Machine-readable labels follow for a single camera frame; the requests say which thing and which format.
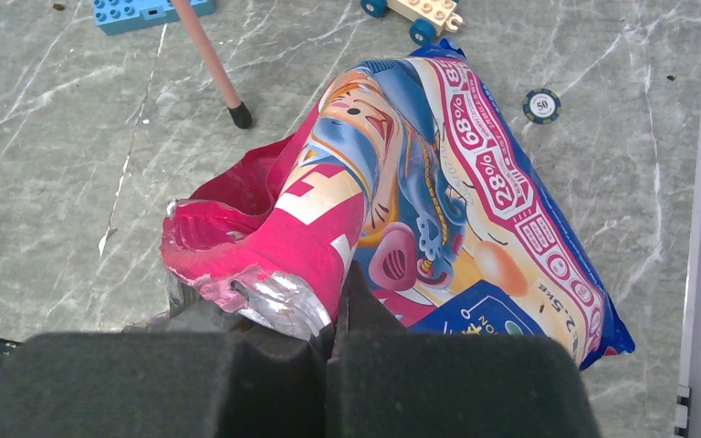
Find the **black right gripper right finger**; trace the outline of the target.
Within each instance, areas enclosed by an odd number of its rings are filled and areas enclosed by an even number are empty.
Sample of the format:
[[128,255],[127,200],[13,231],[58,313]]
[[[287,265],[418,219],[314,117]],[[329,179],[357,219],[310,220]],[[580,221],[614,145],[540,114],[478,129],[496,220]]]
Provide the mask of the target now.
[[329,437],[597,437],[581,376],[546,337],[412,333],[352,265],[327,368]]

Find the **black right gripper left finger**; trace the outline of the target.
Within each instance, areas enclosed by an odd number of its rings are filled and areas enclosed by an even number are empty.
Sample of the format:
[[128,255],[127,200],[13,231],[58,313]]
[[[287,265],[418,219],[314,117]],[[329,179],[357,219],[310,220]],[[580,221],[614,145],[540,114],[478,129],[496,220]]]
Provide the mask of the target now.
[[228,331],[55,332],[0,366],[0,437],[321,437],[314,346]]

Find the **pink pet food bag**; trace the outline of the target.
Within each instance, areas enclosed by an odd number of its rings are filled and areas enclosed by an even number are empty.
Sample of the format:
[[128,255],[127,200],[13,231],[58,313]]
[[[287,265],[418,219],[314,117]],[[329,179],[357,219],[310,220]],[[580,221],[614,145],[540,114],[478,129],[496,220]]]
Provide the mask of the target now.
[[228,313],[296,339],[337,323],[357,263],[419,332],[541,335],[581,369],[633,338],[462,49],[338,75],[298,130],[175,201],[162,261]]

